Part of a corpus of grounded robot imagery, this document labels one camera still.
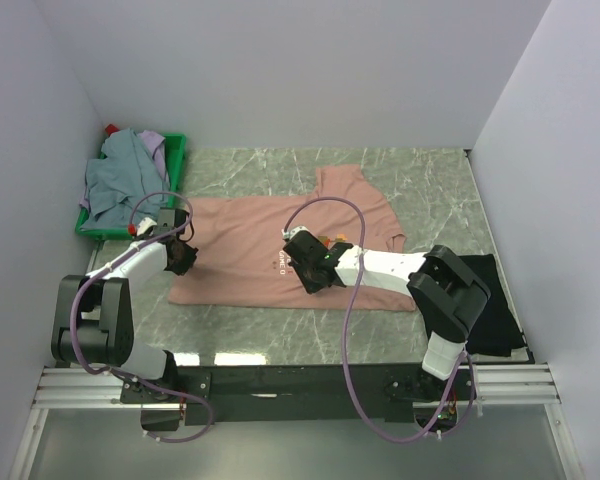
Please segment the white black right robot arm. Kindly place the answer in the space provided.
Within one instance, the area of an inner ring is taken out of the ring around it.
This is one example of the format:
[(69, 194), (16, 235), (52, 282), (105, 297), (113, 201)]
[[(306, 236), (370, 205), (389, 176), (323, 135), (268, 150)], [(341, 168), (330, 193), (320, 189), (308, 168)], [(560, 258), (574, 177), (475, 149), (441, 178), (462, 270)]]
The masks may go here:
[(300, 226), (282, 234), (283, 251), (309, 294), (326, 288), (371, 287), (410, 297), (420, 311), (427, 350), (419, 374), (424, 395), (440, 399), (454, 386), (452, 369), (491, 292), (446, 246), (400, 254), (336, 242), (325, 246)]

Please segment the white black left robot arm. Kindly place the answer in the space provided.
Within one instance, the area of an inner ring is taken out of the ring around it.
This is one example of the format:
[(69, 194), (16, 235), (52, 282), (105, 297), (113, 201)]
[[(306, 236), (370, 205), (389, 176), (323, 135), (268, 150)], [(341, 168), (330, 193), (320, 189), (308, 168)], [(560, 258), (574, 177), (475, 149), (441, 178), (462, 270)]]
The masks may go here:
[(158, 217), (134, 225), (134, 240), (103, 267), (86, 275), (65, 276), (58, 289), (51, 353), (58, 362), (108, 368), (144, 389), (156, 401), (173, 399), (180, 388), (174, 355), (135, 338), (131, 296), (161, 272), (182, 276), (198, 249), (191, 214), (163, 208)]

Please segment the grey-blue t-shirt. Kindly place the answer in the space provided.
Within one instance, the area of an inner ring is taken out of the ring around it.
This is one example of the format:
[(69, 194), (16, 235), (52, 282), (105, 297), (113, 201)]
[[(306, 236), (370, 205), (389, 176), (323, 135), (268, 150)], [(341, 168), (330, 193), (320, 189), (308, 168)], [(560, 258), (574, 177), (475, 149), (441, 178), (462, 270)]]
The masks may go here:
[(80, 229), (125, 229), (130, 222), (154, 219), (169, 189), (165, 138), (149, 130), (117, 131), (103, 143), (101, 156), (87, 162), (81, 206), (88, 218)]

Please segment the green plastic bin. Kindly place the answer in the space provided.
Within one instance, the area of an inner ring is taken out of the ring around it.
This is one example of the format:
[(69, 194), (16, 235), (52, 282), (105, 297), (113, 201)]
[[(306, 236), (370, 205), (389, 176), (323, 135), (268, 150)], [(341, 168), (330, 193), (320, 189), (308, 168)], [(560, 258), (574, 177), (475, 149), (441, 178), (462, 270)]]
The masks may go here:
[[(170, 178), (170, 189), (162, 193), (167, 197), (167, 202), (162, 207), (172, 207), (177, 203), (177, 199), (171, 196), (169, 193), (176, 192), (178, 190), (186, 153), (186, 137), (182, 134), (161, 135), (166, 138), (166, 164)], [(87, 218), (88, 211), (81, 207), (81, 211), (75, 226), (75, 232), (77, 234), (101, 240), (124, 240), (129, 237), (129, 234), (127, 233), (127, 227), (125, 229), (82, 231), (80, 227)]]

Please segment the black base beam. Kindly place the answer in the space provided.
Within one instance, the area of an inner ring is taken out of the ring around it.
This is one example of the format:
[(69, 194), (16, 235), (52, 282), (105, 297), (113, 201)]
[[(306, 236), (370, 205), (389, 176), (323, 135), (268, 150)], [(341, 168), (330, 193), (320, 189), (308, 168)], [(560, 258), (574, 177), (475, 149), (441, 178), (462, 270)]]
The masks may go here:
[[(423, 423), (441, 398), (450, 404), (474, 397), (470, 371), (462, 367), (452, 386), (416, 363), (353, 364), (349, 373), (365, 413), (391, 423)], [(180, 366), (155, 391), (126, 381), (123, 405), (142, 410), (143, 425), (174, 431), (177, 422), (348, 420), (358, 416), (339, 365)]]

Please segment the red garment in bin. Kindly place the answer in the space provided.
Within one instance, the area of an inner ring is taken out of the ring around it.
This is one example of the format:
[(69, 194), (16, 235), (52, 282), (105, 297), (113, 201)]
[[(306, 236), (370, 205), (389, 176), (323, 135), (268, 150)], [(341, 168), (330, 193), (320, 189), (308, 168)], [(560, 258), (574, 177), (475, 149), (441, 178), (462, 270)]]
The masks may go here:
[(105, 132), (108, 136), (111, 136), (114, 133), (117, 133), (119, 131), (119, 129), (113, 125), (113, 124), (109, 124), (105, 127)]

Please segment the black folded t-shirt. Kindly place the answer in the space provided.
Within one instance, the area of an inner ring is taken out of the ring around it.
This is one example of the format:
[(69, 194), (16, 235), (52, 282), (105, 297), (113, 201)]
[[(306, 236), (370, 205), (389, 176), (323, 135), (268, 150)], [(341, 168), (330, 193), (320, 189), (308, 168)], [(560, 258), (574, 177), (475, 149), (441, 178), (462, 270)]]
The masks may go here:
[(525, 342), (509, 308), (493, 254), (460, 255), (459, 258), (482, 280), (491, 296), (474, 324), (466, 344), (469, 354), (509, 357)]

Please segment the aluminium frame rail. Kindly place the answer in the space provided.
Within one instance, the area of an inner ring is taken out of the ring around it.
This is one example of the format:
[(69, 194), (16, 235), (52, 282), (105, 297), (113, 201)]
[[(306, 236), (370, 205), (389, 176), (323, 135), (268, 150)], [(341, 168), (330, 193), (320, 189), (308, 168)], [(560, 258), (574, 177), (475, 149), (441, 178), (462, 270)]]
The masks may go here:
[[(474, 364), (477, 402), (482, 406), (553, 405), (561, 402), (546, 364)], [(43, 370), (34, 409), (121, 408), (122, 381), (109, 375), (91, 375), (78, 368)]]

